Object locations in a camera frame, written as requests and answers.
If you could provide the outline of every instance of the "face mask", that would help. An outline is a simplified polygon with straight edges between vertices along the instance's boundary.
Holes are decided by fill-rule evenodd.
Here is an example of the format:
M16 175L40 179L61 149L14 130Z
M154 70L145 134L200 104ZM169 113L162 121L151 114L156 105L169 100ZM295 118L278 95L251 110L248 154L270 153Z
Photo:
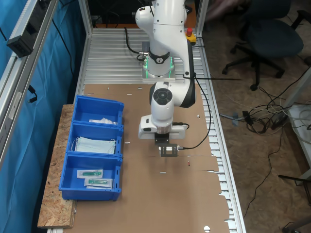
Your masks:
M75 140L75 144L76 144L75 151L77 152L114 154L116 141L114 139L111 139L110 141L102 141L102 140L91 140L85 137L80 137Z

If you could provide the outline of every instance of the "green syringe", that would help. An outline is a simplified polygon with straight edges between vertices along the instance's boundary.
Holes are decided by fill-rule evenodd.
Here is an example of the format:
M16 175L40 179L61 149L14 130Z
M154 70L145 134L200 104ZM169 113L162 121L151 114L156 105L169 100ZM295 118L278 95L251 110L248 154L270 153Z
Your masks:
M105 181L105 180L92 180L92 179L89 179L88 180L88 183L94 183L94 184L108 184L108 181Z
M102 174L101 171L92 171L92 172L83 172L83 176L100 176Z

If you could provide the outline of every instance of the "white packet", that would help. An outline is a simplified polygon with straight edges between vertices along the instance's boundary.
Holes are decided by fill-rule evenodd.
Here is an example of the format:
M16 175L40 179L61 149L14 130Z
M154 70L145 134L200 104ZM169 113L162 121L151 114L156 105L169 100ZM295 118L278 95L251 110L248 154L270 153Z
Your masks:
M104 187L96 187L96 186L87 186L86 188L90 188L90 189L112 189L112 188L104 188Z
M112 179L86 178L84 180L84 186L97 186L97 187L112 188Z
M108 120L106 118L103 118L101 120L89 120L89 122L93 122L93 123L101 123L101 124L110 124L110 125L117 125L117 122L113 122L111 120Z
M77 178L102 178L104 170L77 170Z

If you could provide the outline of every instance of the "blue plastic bin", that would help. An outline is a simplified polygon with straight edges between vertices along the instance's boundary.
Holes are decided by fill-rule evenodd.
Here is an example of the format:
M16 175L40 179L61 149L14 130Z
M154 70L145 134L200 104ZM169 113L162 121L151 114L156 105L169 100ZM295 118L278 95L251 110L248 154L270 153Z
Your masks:
M76 96L72 120L81 123L81 122L89 122L90 119L101 120L102 118L106 118L108 120L118 123L117 125L114 126L123 127L122 125L123 109L124 103L118 101L85 97L85 96Z
M116 146L114 154L101 154L92 153L94 155L106 155L106 156L117 156L122 158L121 154L121 141L122 141L123 128L113 127L101 124L88 124L88 123L76 123L72 122L68 137L66 152L87 154L89 152L75 152L75 140L78 137L85 137L93 140L105 140L110 141L111 139L116 140Z
M112 156L66 153L59 190L66 200L117 200L120 193L122 159ZM103 169L103 178L114 179L112 189L87 189L77 170Z

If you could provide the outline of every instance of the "red emergency stop button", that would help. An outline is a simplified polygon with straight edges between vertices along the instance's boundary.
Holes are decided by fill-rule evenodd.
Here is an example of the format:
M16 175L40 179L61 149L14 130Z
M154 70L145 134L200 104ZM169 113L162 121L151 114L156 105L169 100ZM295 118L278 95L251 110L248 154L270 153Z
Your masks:
M187 36L191 36L192 35L192 28L187 28L186 35Z

